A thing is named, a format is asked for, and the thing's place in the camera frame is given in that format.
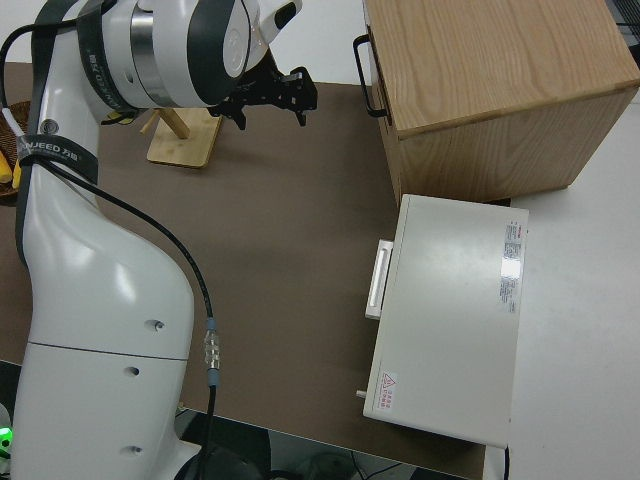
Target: black strap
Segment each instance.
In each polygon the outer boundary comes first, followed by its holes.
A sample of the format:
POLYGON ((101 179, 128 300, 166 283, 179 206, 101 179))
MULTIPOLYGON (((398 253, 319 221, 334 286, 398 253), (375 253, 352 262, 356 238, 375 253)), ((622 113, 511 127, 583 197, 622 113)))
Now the black strap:
POLYGON ((32 165, 36 157, 60 163, 96 185, 98 159, 68 138, 57 135, 24 135, 17 140, 20 165, 32 165))
POLYGON ((89 83, 110 108, 126 116, 135 116, 137 109, 122 98, 109 72, 102 38, 102 14, 114 0, 89 0, 78 16, 76 30, 82 66, 89 83))

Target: white handle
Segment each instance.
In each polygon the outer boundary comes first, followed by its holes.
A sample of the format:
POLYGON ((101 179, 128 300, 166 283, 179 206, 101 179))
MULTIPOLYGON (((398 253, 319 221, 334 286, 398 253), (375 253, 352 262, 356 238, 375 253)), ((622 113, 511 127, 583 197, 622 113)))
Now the white handle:
POLYGON ((382 314, 382 302, 384 299, 384 291, 387 286, 387 274, 389 273, 389 263, 391 262, 392 251, 393 242, 380 240, 378 243, 376 263, 373 267, 367 310, 365 312, 365 316, 373 320, 380 320, 380 315, 382 314))

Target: wooden box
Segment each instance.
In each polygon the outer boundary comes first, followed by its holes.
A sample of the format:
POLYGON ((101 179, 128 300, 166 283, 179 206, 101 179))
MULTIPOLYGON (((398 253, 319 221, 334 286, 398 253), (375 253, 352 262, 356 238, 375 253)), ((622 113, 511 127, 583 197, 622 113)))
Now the wooden box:
POLYGON ((603 0, 364 0, 398 202, 570 185, 640 85, 603 0))

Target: brown mat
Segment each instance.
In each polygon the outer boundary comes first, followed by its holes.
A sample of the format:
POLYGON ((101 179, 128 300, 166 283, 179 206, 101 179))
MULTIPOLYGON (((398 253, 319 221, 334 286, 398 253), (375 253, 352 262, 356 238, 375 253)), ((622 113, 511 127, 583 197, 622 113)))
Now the brown mat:
MULTIPOLYGON (((10 101, 28 98, 30 78, 29 66, 8 66, 10 101)), ((364 318, 366 298, 378 239, 393 239, 397 210, 359 87, 321 84, 319 95, 305 128, 269 107, 247 109, 246 132, 225 122, 212 162, 197 171, 145 160, 146 116, 105 127, 100 184, 170 227, 200 263, 223 342, 218 415, 480 479, 484 447, 362 416, 355 391, 366 389, 377 330, 364 318)), ((137 219, 105 211, 178 259, 137 219)), ((0 357, 21 363, 31 292, 14 219, 0 207, 0 357)), ((204 316, 196 295, 182 400, 202 410, 204 316)))

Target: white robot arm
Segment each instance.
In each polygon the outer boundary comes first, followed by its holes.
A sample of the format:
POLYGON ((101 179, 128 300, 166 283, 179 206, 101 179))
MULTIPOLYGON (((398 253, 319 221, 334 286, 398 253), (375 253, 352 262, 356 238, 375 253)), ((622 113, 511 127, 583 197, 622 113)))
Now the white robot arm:
MULTIPOLYGON (((94 194, 69 179, 97 184, 99 126, 114 111, 125 118, 147 108, 208 107, 244 128, 245 105, 273 104, 304 124, 316 108, 313 81, 304 68, 281 74, 268 48, 301 6, 49 0, 43 7, 32 37, 28 131, 14 124, 24 159, 16 240, 31 276, 33 319, 12 479, 203 478, 200 447, 173 429, 193 325, 189 283, 169 256, 103 217, 94 194), (67 179, 47 168, 52 163, 67 179)), ((208 329, 215 389, 213 318, 208 329)))

